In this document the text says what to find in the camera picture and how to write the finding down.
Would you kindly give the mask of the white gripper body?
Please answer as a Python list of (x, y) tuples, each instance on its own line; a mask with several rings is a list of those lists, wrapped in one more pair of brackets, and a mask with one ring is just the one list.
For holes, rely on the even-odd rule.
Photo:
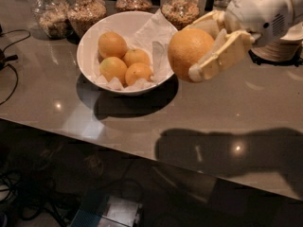
[(295, 0), (231, 0), (224, 24), (229, 32), (245, 30), (256, 46), (265, 46), (295, 25)]

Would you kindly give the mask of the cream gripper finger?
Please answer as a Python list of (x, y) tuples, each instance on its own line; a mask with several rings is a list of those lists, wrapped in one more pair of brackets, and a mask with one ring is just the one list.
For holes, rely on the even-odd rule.
[(189, 67), (189, 78), (194, 82), (212, 79), (241, 61), (254, 42), (253, 36), (244, 30), (228, 34), (222, 29), (210, 51)]
[(224, 26), (224, 11), (212, 10), (209, 13), (201, 16), (188, 26), (185, 26), (184, 30), (192, 28), (199, 28), (207, 32), (214, 39), (216, 39), (219, 35), (225, 36), (226, 29)]

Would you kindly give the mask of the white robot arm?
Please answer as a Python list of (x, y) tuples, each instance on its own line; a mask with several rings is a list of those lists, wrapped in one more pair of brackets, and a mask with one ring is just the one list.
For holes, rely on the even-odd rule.
[(209, 32), (215, 43), (187, 74), (191, 82), (213, 78), (236, 63), (253, 47), (272, 43), (303, 21), (303, 0), (231, 0), (224, 10), (213, 10), (191, 28)]

